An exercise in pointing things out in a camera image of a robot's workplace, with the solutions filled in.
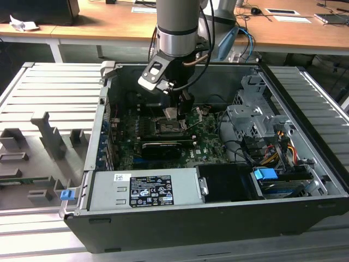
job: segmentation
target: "blue latch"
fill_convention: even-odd
[[[74,190],[69,190],[69,189],[66,189],[66,190],[63,190],[61,192],[61,201],[63,200],[74,200],[75,196],[75,191]]]
[[[258,168],[254,171],[257,180],[259,179],[278,179],[278,175],[276,174],[273,168]]]

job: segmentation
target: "yellow wire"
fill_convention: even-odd
[[[278,153],[273,154],[271,157],[269,157],[267,160],[261,163],[261,165],[265,165],[270,163],[272,160],[276,159],[278,157]]]

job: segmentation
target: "wire bundle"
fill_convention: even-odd
[[[241,54],[240,57],[242,57],[242,56],[246,53],[246,51],[247,51],[247,49],[248,49],[248,47],[249,47],[249,45],[250,45],[250,52],[249,52],[249,55],[248,55],[248,57],[245,59],[245,63],[247,63],[247,61],[249,60],[250,56],[251,56],[252,53],[253,53],[253,50],[254,50],[254,48],[255,48],[255,43],[256,43],[256,41],[255,41],[254,36],[251,35],[248,31],[246,31],[246,30],[247,30],[247,25],[246,25],[246,30],[243,29],[243,28],[241,28],[241,27],[239,27],[239,30],[242,31],[242,32],[244,32],[245,35],[246,35],[247,38],[248,38],[247,46],[246,46],[245,50],[243,51],[243,53]]]

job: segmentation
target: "wooden table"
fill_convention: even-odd
[[[249,0],[248,3],[258,5],[264,14],[268,14],[265,8],[292,9],[301,16],[329,13],[317,7],[316,0]],[[327,6],[333,10],[337,7],[349,9],[349,4],[339,2],[327,2]],[[104,0],[79,0],[79,7],[75,26],[40,25],[39,31],[21,33],[2,24],[0,37],[4,41],[49,44],[56,62],[64,61],[59,50],[63,44],[96,45],[99,57],[103,56],[103,45],[148,47],[157,22],[155,14],[132,13],[131,3],[107,5]],[[235,13],[250,14],[250,7],[237,8]],[[249,32],[256,39],[256,51],[349,55],[349,28],[346,26],[324,26],[315,17],[308,18],[311,23],[278,22],[272,16],[269,18],[273,22],[264,16],[253,16],[247,21]],[[245,26],[241,18],[238,22]],[[244,49],[246,44],[246,37],[239,35],[234,49]]]
[[[314,14],[329,14],[329,10],[318,7],[316,0],[250,0],[251,5],[258,5],[265,15],[270,15],[265,8],[295,10],[299,16],[314,16]],[[327,7],[335,12],[336,8],[348,10],[349,4],[327,2]],[[250,12],[251,7],[236,8],[235,13]],[[349,54],[349,27],[323,25],[316,18],[307,18],[311,23],[279,22],[272,16],[253,16],[247,21],[249,32],[256,38],[256,50],[265,52],[313,53],[326,55]],[[245,26],[243,19],[237,19],[241,26]],[[242,44],[239,38],[236,44]]]

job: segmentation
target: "computer case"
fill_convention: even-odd
[[[10,21],[10,15],[21,21],[37,24],[71,26],[79,14],[77,0],[0,0],[0,22]]]

